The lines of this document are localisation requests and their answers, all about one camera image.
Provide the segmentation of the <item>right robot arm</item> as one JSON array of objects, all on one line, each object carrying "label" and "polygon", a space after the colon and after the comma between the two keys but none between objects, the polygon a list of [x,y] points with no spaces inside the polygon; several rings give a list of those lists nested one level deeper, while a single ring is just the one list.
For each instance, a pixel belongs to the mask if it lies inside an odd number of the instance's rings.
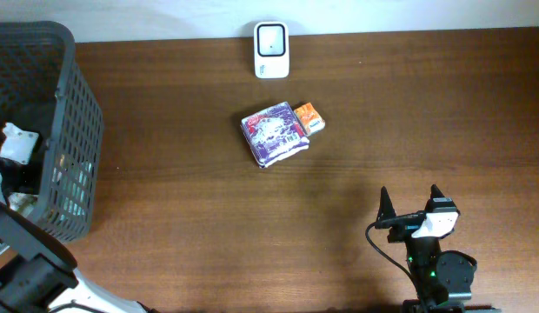
[{"label": "right robot arm", "polygon": [[[416,299],[405,300],[402,312],[497,312],[491,305],[467,306],[477,260],[461,251],[442,250],[440,241],[454,232],[460,210],[436,185],[430,187],[425,208],[398,215],[385,187],[380,190],[376,220],[365,237],[386,260],[405,273],[416,290]],[[406,248],[406,266],[383,252],[371,240],[369,231],[387,230],[389,243],[402,243]]]}]

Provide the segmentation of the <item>small orange tissue pack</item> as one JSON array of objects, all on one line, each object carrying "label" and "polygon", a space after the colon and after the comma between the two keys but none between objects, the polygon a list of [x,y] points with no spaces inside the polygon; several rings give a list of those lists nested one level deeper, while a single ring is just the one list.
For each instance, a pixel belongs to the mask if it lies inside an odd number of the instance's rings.
[{"label": "small orange tissue pack", "polygon": [[305,134],[310,137],[325,128],[325,121],[312,103],[305,103],[294,109]]}]

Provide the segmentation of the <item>white green tube brown cap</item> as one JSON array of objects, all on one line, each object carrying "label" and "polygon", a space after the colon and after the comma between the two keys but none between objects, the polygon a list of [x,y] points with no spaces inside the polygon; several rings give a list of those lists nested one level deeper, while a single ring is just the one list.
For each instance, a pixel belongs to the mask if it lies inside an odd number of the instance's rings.
[{"label": "white green tube brown cap", "polygon": [[38,197],[36,195],[13,192],[8,201],[12,210],[24,217],[28,217],[35,209]]}]

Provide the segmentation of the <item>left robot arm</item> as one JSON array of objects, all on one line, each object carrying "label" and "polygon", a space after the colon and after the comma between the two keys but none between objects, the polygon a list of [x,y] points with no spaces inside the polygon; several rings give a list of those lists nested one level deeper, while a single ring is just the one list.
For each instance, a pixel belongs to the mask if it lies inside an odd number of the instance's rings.
[{"label": "left robot arm", "polygon": [[88,280],[65,246],[10,208],[38,139],[13,123],[0,130],[0,245],[16,252],[0,267],[0,312],[151,312]]}]

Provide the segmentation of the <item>purple white tissue pack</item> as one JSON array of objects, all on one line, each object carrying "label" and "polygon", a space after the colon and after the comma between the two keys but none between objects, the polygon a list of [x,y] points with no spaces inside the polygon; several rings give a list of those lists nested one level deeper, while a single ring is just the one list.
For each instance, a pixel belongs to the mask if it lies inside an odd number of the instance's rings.
[{"label": "purple white tissue pack", "polygon": [[287,102],[243,118],[241,129],[262,169],[309,148],[309,139]]}]

